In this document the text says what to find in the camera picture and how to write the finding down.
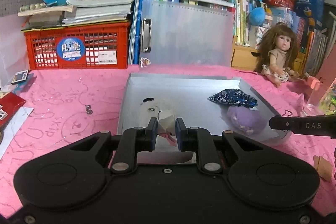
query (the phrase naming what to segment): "round sticker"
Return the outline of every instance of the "round sticker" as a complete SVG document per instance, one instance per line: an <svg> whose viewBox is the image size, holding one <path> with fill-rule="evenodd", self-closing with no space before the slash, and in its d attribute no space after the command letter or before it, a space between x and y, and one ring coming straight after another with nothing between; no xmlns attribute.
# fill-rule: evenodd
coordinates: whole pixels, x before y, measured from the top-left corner
<svg viewBox="0 0 336 224"><path fill-rule="evenodd" d="M66 61L76 61L85 54L85 47L79 38L67 37L57 44L56 51L60 58Z"/></svg>

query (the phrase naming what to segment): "metal tray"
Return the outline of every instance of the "metal tray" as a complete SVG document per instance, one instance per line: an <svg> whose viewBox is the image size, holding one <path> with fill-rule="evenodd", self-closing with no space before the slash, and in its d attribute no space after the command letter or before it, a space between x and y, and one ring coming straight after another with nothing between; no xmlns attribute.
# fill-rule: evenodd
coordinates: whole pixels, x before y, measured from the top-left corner
<svg viewBox="0 0 336 224"><path fill-rule="evenodd" d="M242 78L227 79L221 76L165 75L150 73L130 74L121 107L118 134L137 127L140 104L145 98L165 98L175 105L176 118L181 117L187 127L206 128L212 135L235 129L226 117L227 108L210 102L207 98L224 89L241 89L258 100L256 107L269 120L279 113ZM291 132L266 128L251 139L266 145L283 143Z"/></svg>

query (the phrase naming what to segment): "small sticker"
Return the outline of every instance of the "small sticker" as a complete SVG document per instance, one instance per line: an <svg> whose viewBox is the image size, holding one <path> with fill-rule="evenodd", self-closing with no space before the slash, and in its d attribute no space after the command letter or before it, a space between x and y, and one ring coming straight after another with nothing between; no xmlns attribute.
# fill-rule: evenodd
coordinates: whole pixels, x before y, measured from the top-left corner
<svg viewBox="0 0 336 224"><path fill-rule="evenodd" d="M4 112L2 109L0 109L0 121L6 118L6 116L7 116L7 112Z"/></svg>
<svg viewBox="0 0 336 224"><path fill-rule="evenodd" d="M85 54L83 42L77 37L62 39L57 44L57 54L66 61L76 61Z"/></svg>
<svg viewBox="0 0 336 224"><path fill-rule="evenodd" d="M116 65L117 51L99 51L98 52L99 65Z"/></svg>
<svg viewBox="0 0 336 224"><path fill-rule="evenodd" d="M151 61L148 58L140 58L140 67L146 68L148 65L151 64Z"/></svg>

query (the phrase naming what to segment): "red plastic crate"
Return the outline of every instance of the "red plastic crate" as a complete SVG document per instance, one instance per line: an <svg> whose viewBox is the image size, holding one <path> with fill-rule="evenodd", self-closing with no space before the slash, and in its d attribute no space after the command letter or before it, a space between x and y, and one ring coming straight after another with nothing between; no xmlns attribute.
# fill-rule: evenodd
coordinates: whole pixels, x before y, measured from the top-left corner
<svg viewBox="0 0 336 224"><path fill-rule="evenodd" d="M25 32L30 69L127 68L129 22Z"/></svg>

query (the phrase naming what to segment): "pink tablecloth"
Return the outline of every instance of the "pink tablecloth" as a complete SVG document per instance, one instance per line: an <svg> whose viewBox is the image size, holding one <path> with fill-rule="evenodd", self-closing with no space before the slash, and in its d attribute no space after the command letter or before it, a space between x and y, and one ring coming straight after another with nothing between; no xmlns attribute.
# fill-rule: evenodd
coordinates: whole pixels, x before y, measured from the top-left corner
<svg viewBox="0 0 336 224"><path fill-rule="evenodd" d="M92 133L117 130L118 116L129 73L127 70L41 70L37 79L21 96L34 111L14 137L0 160L0 213L8 217L21 207L13 188L16 170L28 160L44 155ZM262 76L224 67L158 69L157 73L188 75L221 75L242 77L257 90L279 113L290 110L297 114L303 97L293 92L296 84L286 83L276 89ZM93 114L87 115L85 105ZM277 147L279 150L313 164L313 156L323 156L334 162L336 140L326 137L292 135ZM321 180L313 206L321 214L336 211L335 180Z"/></svg>

